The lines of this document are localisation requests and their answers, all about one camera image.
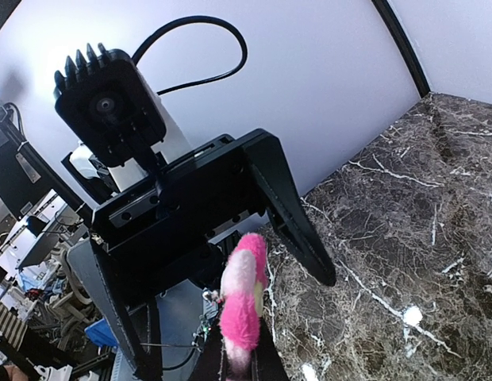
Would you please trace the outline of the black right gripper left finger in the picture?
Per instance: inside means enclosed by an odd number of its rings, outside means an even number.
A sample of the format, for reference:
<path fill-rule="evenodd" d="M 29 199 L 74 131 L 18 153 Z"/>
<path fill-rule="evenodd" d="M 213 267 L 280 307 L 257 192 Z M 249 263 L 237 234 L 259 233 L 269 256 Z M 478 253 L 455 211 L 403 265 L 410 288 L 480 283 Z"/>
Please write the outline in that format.
<path fill-rule="evenodd" d="M 225 381 L 227 373 L 228 360 L 221 331 L 211 329 L 190 381 Z"/>

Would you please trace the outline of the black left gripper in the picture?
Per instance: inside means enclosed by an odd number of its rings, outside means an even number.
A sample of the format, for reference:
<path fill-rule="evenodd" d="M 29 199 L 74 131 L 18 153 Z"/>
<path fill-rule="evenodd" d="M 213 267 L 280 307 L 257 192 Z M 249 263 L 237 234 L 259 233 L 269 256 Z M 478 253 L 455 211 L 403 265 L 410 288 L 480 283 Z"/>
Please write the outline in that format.
<path fill-rule="evenodd" d="M 213 282 L 222 256 L 208 241 L 266 210 L 295 259 L 334 286 L 336 269 L 302 207 L 281 142 L 263 129 L 239 139 L 222 135 L 95 210 L 93 230 L 106 251 L 88 238 L 67 262 L 138 379 L 163 378 L 160 316 L 154 297 L 130 306 L 125 291 Z"/>

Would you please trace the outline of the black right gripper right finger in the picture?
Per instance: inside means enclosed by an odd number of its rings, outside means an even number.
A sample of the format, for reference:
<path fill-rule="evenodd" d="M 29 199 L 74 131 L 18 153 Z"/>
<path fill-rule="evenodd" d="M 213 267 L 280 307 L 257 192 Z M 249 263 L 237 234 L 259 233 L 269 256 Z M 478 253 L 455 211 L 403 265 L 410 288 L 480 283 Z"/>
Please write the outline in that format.
<path fill-rule="evenodd" d="M 260 318 L 259 343 L 252 353 L 253 381 L 289 381 L 267 323 Z"/>

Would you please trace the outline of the pink flower brooch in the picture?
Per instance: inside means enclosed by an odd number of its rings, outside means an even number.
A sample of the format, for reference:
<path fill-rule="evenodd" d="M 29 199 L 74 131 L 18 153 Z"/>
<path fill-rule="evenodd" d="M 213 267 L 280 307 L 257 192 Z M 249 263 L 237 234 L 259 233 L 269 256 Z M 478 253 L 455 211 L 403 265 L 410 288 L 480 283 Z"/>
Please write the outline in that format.
<path fill-rule="evenodd" d="M 258 233 L 243 235 L 221 277 L 224 303 L 219 326 L 228 380 L 249 380 L 252 354 L 259 344 L 263 293 L 267 288 L 267 244 Z"/>

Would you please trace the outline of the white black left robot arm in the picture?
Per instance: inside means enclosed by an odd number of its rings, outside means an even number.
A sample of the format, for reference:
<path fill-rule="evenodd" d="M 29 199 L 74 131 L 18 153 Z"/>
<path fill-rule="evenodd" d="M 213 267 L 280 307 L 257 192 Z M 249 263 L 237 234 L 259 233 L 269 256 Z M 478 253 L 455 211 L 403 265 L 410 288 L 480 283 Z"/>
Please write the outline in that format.
<path fill-rule="evenodd" d="M 315 279 L 336 282 L 271 133 L 223 135 L 168 161 L 153 149 L 167 142 L 167 123 L 142 81 L 124 76 L 65 86 L 56 111 L 107 167 L 135 160 L 147 173 L 94 211 L 72 263 L 139 379 L 163 377 L 156 296 L 184 280 L 214 287 L 230 246 L 213 237 L 251 214 L 268 215 Z"/>

